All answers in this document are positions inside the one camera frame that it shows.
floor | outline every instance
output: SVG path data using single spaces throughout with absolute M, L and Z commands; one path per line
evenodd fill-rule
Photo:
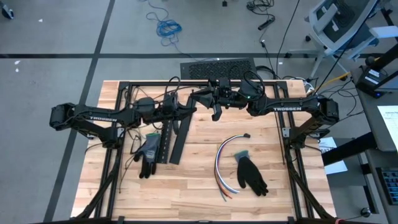
M 155 33 L 156 22 L 146 19 L 146 14 L 152 11 L 146 2 L 5 1 L 16 18 L 9 21 L 0 17 L 0 122 L 4 128 L 0 135 L 3 154 L 0 157 L 1 221 L 33 223 L 44 220 L 64 151 L 73 148 L 65 181 L 62 188 L 58 188 L 60 197 L 53 215 L 54 220 L 64 220 L 69 218 L 72 209 L 87 140 L 79 135 L 74 138 L 69 131 L 51 129 L 48 125 L 51 107 L 65 102 L 94 106 L 103 80 L 169 79 L 179 75 L 180 63 L 193 60 L 181 58 L 174 47 L 161 46 Z M 258 43 L 261 32 L 257 26 L 265 18 L 249 12 L 246 1 L 228 1 L 228 7 L 221 7 L 221 0 L 150 2 L 166 7 L 169 17 L 183 27 L 178 43 L 182 52 L 221 59 L 255 57 L 256 65 L 269 66 Z M 288 49 L 315 48 L 304 41 L 310 27 L 303 18 L 317 2 L 301 0 L 282 53 Z M 276 21 L 262 39 L 266 41 L 274 67 L 294 7 L 291 0 L 278 0 L 269 9 Z M 396 12 L 391 18 L 398 24 Z M 368 20 L 368 25 L 387 24 L 383 16 L 377 14 Z M 395 39 L 383 39 L 365 53 L 384 53 L 395 44 Z M 281 63 L 278 76 L 305 78 L 314 59 L 280 58 L 278 62 Z M 342 63 L 351 69 L 364 63 L 364 59 Z M 325 77 L 331 66 L 330 62 L 323 62 L 317 76 Z M 263 78 L 271 78 L 269 74 L 260 74 Z M 329 78 L 341 74 L 343 71 L 335 68 Z M 338 95 L 333 98 L 339 103 L 340 115 L 345 117 L 353 107 L 353 100 Z M 354 113 L 359 111 L 358 102 Z M 361 114 L 334 125 L 330 136 L 351 138 L 368 131 L 366 118 Z M 339 217 L 355 217 L 366 206 L 366 202 L 357 200 L 364 197 L 360 190 L 332 187 L 331 191 Z M 358 220 L 386 222 L 382 215 Z

black pole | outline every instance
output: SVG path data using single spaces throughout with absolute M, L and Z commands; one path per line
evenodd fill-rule
M 287 86 L 286 88 L 282 88 L 284 91 L 285 98 L 289 97 L 289 91 L 287 91 Z M 294 117 L 293 117 L 293 112 L 287 112 L 287 116 L 289 117 L 289 124 L 291 128 L 296 127 L 295 122 L 294 122 Z M 307 176 L 305 175 L 305 168 L 304 168 L 304 162 L 303 162 L 303 157 L 301 155 L 301 149 L 300 148 L 295 148 L 294 149 L 296 153 L 296 158 L 297 158 L 297 167 L 298 167 L 298 172 L 300 174 L 301 179 L 304 182 L 304 185 L 308 187 L 307 184 Z M 305 209 L 307 209 L 307 215 L 309 218 L 315 218 L 313 215 L 313 210 L 311 203 L 308 201 L 306 197 L 304 197 L 304 202 L 305 202 Z
M 277 99 L 280 98 L 279 89 L 278 89 L 278 85 L 276 82 L 274 83 L 274 94 L 275 94 L 275 98 L 277 98 Z M 279 117 L 280 128 L 282 129 L 285 127 L 283 113 L 281 113 L 281 112 L 277 112 L 277 113 L 278 113 L 278 117 Z M 283 148 L 285 150 L 285 154 L 290 155 L 290 149 L 286 148 L 286 145 L 287 145 L 286 139 L 283 139 Z M 300 199 L 298 196 L 296 183 L 291 175 L 289 175 L 289 182 L 290 182 L 290 189 L 292 190 L 292 200 L 293 200 L 293 204 L 294 204 L 294 211 L 296 214 L 296 218 L 300 218 L 300 217 L 302 217 L 301 207 L 300 207 Z
M 393 60 L 398 57 L 398 44 L 395 44 L 390 50 L 382 55 L 378 60 L 371 64 L 371 69 L 375 71 L 382 70 L 385 66 L 390 64 Z

white paper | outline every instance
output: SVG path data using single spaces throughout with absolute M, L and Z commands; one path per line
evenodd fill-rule
M 377 106 L 398 151 L 398 106 Z
M 333 140 L 333 137 L 321 138 L 319 142 L 319 149 L 321 150 L 322 154 L 330 150 L 333 150 L 336 147 L 337 146 L 335 140 Z M 344 171 L 347 171 L 347 167 L 344 161 L 335 162 L 334 164 L 325 166 L 326 175 L 335 174 Z

office chair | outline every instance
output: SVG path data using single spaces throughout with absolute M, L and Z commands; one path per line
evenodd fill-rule
M 8 6 L 6 4 L 4 4 L 1 0 L 0 0 L 0 8 L 1 8 L 1 14 L 5 18 L 7 18 L 7 19 L 14 18 L 14 12 L 12 11 L 12 9 L 8 8 Z
M 376 46 L 380 38 L 386 36 L 387 30 L 384 27 L 369 30 L 361 24 L 368 15 L 374 10 L 377 0 L 323 0 L 316 5 L 308 17 L 305 18 L 311 25 L 311 32 L 306 36 L 307 42 L 313 40 L 316 50 L 289 50 L 285 58 L 289 58 L 292 53 L 316 55 L 315 64 L 310 78 L 315 75 L 321 61 L 324 58 L 331 58 L 336 61 L 335 55 L 340 55 L 347 47 L 347 51 L 342 56 L 345 59 L 357 59 L 359 53 L 367 46 Z M 347 46 L 349 40 L 358 34 Z M 337 63 L 344 72 L 348 72 L 340 63 Z

white cable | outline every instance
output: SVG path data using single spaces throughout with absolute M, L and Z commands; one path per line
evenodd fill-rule
M 219 156 L 220 156 L 220 154 L 221 154 L 221 150 L 222 150 L 222 148 L 225 146 L 225 144 L 228 143 L 228 142 L 230 142 L 230 141 L 232 141 L 233 139 L 236 139 L 236 138 L 239 138 L 239 137 L 244 137 L 244 135 L 243 135 L 243 134 L 240 134 L 240 135 L 233 136 L 233 137 L 231 137 L 230 139 L 226 140 L 226 141 L 218 148 L 217 155 L 216 155 L 216 171 L 217 171 L 217 176 L 218 176 L 219 180 L 221 181 L 221 183 L 223 184 L 223 186 L 224 186 L 226 189 L 228 189 L 230 192 L 234 193 L 234 194 L 239 193 L 239 191 L 233 189 L 233 188 L 230 187 L 230 186 L 228 186 L 228 184 L 226 184 L 226 182 L 225 182 L 225 181 L 223 180 L 223 178 L 221 177 L 220 171 L 218 170 L 218 158 L 219 158 Z
M 307 82 L 307 80 L 306 80 L 305 78 L 302 78 L 302 77 L 295 77 L 295 78 L 291 78 L 290 80 L 297 80 L 297 79 L 303 80 L 304 86 L 307 86 L 307 85 L 310 86 L 310 87 L 308 88 L 307 93 L 309 93 L 309 92 L 315 90 L 315 88 L 312 86 L 312 84 L 309 83 L 309 82 Z

